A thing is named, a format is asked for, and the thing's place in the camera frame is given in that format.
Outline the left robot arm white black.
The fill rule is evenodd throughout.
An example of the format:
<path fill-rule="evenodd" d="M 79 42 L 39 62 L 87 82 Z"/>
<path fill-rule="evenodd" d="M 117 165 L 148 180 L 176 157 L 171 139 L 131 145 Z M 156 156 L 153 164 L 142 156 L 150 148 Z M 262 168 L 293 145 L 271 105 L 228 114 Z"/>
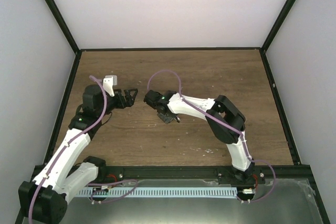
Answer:
<path fill-rule="evenodd" d="M 90 182 L 102 184 L 107 178 L 106 162 L 88 157 L 71 170 L 81 152 L 89 145 L 102 119 L 114 109 L 134 105 L 137 89 L 113 89 L 110 84 L 85 88 L 66 135 L 46 166 L 30 182 L 18 189 L 20 209 L 29 221 L 60 223 L 73 198 Z"/>

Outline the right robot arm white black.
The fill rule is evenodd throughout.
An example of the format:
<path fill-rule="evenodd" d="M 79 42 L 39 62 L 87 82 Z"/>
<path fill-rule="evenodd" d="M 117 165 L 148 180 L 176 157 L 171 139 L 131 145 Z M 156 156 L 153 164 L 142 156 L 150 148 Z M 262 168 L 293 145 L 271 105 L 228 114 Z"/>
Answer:
<path fill-rule="evenodd" d="M 251 179 L 254 163 L 246 143 L 246 119 L 229 98 L 220 95 L 216 99 L 201 99 L 175 91 L 160 94 L 149 90 L 143 101 L 166 124 L 179 122 L 180 115 L 205 120 L 214 136 L 228 148 L 235 181 L 244 184 Z"/>

